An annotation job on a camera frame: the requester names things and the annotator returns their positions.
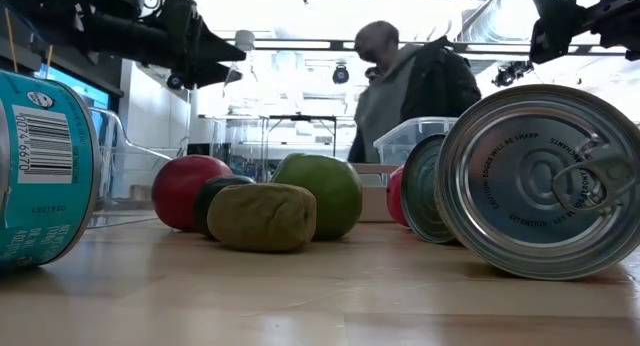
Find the black ceiling track lamp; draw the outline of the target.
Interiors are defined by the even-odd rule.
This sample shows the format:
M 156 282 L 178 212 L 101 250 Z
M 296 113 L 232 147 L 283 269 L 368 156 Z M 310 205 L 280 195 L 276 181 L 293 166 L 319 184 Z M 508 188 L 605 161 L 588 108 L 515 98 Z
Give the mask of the black ceiling track lamp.
M 492 79 L 492 84 L 496 87 L 510 86 L 533 70 L 534 65 L 531 61 L 511 61 L 498 67 L 498 72 Z

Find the clear plastic fruit bin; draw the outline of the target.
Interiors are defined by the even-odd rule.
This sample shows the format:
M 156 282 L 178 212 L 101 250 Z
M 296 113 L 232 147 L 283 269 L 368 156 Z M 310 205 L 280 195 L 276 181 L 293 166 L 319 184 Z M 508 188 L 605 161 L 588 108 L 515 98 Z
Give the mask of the clear plastic fruit bin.
M 100 149 L 100 183 L 90 228 L 156 218 L 151 188 L 157 173 L 174 158 L 170 149 L 147 148 L 129 140 L 119 116 L 90 109 Z

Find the large silver pull-tab can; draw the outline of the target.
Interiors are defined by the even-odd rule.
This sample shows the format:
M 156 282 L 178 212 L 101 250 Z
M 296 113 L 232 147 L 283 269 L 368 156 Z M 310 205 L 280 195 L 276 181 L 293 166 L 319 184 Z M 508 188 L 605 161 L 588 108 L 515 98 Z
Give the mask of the large silver pull-tab can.
M 574 88 L 497 92 L 445 137 L 435 197 L 454 236 L 497 268 L 594 274 L 640 247 L 640 128 Z

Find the olive brown kiwi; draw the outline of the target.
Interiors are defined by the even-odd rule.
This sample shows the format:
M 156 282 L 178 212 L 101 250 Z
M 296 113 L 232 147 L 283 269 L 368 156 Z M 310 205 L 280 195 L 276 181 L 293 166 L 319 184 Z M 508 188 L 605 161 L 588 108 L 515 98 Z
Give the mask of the olive brown kiwi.
M 231 185 L 212 200 L 207 225 L 224 246 L 251 252 L 291 252 L 309 244 L 317 204 L 307 189 L 287 184 Z

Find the person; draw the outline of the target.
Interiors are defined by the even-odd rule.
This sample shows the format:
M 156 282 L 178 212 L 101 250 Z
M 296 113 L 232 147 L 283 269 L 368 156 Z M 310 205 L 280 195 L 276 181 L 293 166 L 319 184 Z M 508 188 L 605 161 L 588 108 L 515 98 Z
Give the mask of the person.
M 355 51 L 372 63 L 369 85 L 358 100 L 356 136 L 348 155 L 351 163 L 377 163 L 373 142 L 409 119 L 434 116 L 428 77 L 438 50 L 428 45 L 399 45 L 399 31 L 387 21 L 374 21 L 358 31 Z

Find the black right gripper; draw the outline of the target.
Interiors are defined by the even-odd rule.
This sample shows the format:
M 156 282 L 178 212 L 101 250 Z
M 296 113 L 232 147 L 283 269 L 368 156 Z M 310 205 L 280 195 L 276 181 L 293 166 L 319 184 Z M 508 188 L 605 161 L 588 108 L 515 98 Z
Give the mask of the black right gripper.
M 604 48 L 621 46 L 625 58 L 640 60 L 640 0 L 600 0 L 588 9 L 577 0 L 532 0 L 534 23 L 529 59 L 542 64 L 568 52 L 572 39 L 588 30 Z

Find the green apple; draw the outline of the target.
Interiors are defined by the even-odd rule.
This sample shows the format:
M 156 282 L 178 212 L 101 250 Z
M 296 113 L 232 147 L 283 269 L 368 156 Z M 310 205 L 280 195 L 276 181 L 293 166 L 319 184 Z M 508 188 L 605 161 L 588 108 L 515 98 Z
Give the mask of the green apple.
M 315 196 L 314 240 L 342 238 L 361 216 L 362 183 L 349 162 L 324 155 L 293 153 L 280 162 L 271 182 L 303 187 Z

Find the teal tuna can with barcode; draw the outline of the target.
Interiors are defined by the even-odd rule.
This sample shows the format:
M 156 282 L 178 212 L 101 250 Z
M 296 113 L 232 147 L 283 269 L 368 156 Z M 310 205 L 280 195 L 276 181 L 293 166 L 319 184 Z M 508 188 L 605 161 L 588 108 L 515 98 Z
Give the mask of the teal tuna can with barcode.
M 100 147 L 68 86 L 0 70 L 0 272 L 63 257 L 93 214 Z

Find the long ceiling light bar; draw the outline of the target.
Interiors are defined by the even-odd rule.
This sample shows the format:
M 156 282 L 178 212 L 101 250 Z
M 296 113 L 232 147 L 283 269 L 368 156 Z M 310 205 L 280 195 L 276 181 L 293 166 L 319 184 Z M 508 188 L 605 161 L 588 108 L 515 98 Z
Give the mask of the long ceiling light bar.
M 344 40 L 299 40 L 299 39 L 257 39 L 254 47 L 258 50 L 290 50 L 290 51 L 336 51 L 347 52 L 354 49 L 352 41 Z M 486 55 L 519 55 L 527 56 L 528 44 L 498 43 L 461 43 L 452 42 L 451 47 L 463 54 Z M 599 45 L 570 45 L 566 56 L 624 56 L 626 49 L 621 46 L 604 48 Z

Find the clear flask with grey cap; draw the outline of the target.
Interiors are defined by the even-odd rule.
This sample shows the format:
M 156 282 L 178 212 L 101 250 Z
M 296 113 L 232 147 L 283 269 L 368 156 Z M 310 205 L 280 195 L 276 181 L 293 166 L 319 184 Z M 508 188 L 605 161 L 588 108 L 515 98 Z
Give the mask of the clear flask with grey cap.
M 234 45 L 245 53 L 245 59 L 241 61 L 234 61 L 230 64 L 225 84 L 237 81 L 247 81 L 251 78 L 256 79 L 253 68 L 254 43 L 255 36 L 251 31 L 239 30 L 236 32 Z

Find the dark plum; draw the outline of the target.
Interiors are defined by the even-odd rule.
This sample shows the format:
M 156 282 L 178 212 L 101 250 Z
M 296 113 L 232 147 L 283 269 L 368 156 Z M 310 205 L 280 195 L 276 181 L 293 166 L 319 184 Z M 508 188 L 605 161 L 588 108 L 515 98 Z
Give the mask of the dark plum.
M 193 217 L 197 230 L 207 239 L 216 241 L 207 223 L 208 210 L 213 198 L 227 186 L 254 183 L 252 178 L 241 175 L 221 175 L 207 180 L 200 187 L 193 205 Z

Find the small silver tin can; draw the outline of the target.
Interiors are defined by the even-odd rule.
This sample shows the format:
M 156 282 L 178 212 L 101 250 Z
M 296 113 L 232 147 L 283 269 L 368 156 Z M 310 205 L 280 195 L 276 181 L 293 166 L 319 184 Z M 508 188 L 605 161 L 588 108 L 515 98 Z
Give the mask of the small silver tin can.
M 445 137 L 433 134 L 420 141 L 404 164 L 401 180 L 401 207 L 408 227 L 433 244 L 456 241 L 439 215 L 435 198 L 435 166 Z

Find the red apple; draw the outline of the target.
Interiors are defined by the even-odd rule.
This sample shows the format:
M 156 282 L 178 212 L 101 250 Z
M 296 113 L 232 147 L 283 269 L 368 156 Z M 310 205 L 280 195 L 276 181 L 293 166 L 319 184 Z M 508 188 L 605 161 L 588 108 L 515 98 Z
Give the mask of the red apple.
M 193 206 L 199 189 L 209 179 L 223 175 L 232 175 L 231 169 L 211 156 L 187 155 L 168 162 L 152 185 L 156 215 L 173 229 L 195 232 Z

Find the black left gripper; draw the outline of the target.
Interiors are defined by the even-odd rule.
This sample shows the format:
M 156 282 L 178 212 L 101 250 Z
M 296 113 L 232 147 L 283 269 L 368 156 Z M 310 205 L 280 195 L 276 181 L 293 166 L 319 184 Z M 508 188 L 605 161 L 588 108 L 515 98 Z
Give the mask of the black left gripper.
M 187 89 L 217 83 L 231 83 L 243 78 L 242 73 L 224 65 L 198 69 L 199 60 L 206 62 L 244 61 L 246 53 L 221 39 L 207 28 L 201 30 L 202 17 L 193 0 L 156 0 L 157 5 L 142 17 L 142 23 L 160 33 L 158 56 L 151 64 L 170 69 L 182 77 Z

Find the red pomegranate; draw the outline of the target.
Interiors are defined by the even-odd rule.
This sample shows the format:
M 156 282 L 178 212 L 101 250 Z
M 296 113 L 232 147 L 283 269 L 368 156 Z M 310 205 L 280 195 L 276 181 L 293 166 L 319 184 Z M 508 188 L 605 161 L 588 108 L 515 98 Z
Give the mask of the red pomegranate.
M 398 224 L 407 227 L 407 221 L 402 210 L 401 182 L 403 166 L 399 166 L 390 175 L 386 186 L 386 204 L 391 218 Z

